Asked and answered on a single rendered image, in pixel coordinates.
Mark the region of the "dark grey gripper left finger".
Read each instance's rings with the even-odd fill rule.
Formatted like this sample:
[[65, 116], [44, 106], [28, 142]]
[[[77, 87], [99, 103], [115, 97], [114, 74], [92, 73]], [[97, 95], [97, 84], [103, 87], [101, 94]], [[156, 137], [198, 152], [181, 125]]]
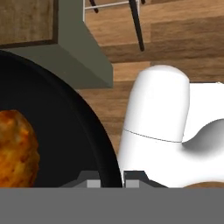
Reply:
[[64, 187], [100, 188], [102, 186], [98, 171], [81, 171], [78, 178]]

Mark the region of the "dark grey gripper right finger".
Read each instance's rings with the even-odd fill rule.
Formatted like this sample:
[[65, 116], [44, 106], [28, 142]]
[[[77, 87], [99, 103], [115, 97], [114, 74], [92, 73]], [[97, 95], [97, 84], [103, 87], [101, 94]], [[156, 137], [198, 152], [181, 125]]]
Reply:
[[144, 171], [125, 171], [123, 173], [123, 180], [123, 186], [125, 188], [139, 188], [141, 183], [150, 187], [165, 188], [165, 185], [161, 185], [158, 182], [149, 179]]

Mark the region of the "grey-green counter with wooden top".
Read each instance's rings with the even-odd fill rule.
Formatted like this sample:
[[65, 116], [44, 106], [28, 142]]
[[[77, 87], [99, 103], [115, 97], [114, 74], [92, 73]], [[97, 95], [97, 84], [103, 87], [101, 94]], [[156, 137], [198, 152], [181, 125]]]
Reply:
[[113, 86], [113, 67], [84, 23], [84, 0], [0, 0], [0, 49], [72, 88]]

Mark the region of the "brown chicken drumstick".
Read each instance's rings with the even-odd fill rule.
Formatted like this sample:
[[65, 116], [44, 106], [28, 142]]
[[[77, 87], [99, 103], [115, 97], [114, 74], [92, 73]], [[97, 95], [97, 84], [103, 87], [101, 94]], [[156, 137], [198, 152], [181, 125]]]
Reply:
[[0, 187], [32, 187], [39, 170], [33, 127], [16, 110], [0, 111]]

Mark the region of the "white rounded object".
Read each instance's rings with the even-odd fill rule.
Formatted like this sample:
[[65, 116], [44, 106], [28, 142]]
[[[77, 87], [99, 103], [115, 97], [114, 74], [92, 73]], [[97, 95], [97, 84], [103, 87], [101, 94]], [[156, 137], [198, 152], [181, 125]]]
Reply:
[[170, 188], [224, 184], [224, 83], [191, 83], [173, 66], [150, 66], [130, 91], [118, 151], [133, 171]]

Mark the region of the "black round plate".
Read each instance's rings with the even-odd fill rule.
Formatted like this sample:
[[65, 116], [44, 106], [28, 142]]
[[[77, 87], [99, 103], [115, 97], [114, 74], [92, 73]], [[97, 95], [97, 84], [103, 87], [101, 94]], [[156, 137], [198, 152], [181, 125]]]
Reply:
[[85, 100], [43, 67], [0, 50], [0, 110], [10, 109], [37, 135], [36, 187], [61, 187], [81, 172], [97, 172], [103, 187], [123, 185], [109, 136]]

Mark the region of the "stool with black legs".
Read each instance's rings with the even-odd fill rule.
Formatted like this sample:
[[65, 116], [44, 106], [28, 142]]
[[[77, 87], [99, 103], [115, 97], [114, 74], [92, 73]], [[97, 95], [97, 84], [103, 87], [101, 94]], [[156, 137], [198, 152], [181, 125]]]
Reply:
[[139, 49], [141, 52], [144, 51], [144, 39], [139, 19], [140, 13], [140, 4], [145, 4], [145, 0], [124, 0], [116, 3], [105, 3], [97, 5], [95, 0], [83, 0], [83, 13], [86, 13], [88, 10], [93, 10], [95, 13], [99, 12], [100, 8], [107, 8], [119, 5], [127, 4], [131, 11], [131, 16], [135, 26], [136, 37], [139, 44]]

